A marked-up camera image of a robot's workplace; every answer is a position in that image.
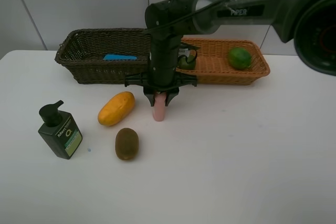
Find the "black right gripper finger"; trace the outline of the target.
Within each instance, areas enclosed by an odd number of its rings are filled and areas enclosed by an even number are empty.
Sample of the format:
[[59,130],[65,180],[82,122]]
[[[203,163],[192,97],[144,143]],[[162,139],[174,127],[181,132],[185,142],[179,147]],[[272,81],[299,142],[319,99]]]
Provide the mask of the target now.
[[146,98],[149,100],[150,106],[153,107],[155,105],[155,91],[144,91],[143,92]]
[[167,91],[165,94],[166,94],[165,106],[168,106],[170,102],[173,100],[173,98],[179,94],[179,92],[178,91]]

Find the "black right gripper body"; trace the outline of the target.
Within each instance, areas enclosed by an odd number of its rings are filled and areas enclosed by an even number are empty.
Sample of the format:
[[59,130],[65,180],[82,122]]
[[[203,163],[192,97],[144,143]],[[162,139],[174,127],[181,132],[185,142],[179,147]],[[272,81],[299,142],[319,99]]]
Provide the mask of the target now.
[[153,95],[156,92],[169,92],[186,85],[197,86],[197,77],[180,72],[168,71],[159,72],[146,71],[137,74],[127,75],[124,85],[140,86],[144,94]]

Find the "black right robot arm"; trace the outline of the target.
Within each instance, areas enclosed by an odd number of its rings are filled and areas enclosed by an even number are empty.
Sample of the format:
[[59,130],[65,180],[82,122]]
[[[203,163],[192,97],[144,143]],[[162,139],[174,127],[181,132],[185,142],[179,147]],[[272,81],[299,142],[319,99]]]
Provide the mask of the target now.
[[178,50],[185,35],[208,35],[221,25],[271,25],[284,43],[293,40],[309,68],[335,75],[335,0],[165,0],[145,10],[150,59],[143,73],[127,76],[150,103],[156,93],[169,103],[196,77],[176,72]]

